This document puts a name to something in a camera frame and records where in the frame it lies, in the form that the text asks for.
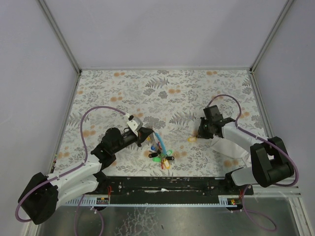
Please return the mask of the bunch of coloured key tags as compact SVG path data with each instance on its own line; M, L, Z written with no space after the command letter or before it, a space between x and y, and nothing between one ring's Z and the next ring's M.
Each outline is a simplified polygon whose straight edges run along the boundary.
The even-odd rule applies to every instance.
M154 132L147 138L151 142L151 149L148 157L159 163L161 169L170 169L171 162L175 160L172 150L167 150L161 136Z

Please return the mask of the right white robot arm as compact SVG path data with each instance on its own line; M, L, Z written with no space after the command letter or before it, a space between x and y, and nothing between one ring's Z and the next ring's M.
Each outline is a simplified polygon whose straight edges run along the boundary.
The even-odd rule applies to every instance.
M232 118L224 118L217 106L204 108L197 136L211 141L210 148L239 159L249 155L251 166L229 173L236 186L258 184L268 187L294 175L281 138L264 139L242 131Z

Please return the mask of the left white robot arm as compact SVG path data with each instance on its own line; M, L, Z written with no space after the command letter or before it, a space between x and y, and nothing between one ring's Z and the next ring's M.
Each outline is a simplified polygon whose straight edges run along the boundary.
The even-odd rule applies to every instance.
M130 128L124 129L123 133L117 128L108 129L87 160L72 165L62 173L35 174L18 199L17 207L39 225L64 203L86 193L102 193L108 186L103 170L116 160L115 154L131 144L141 146L152 134L153 130L145 127L136 134Z

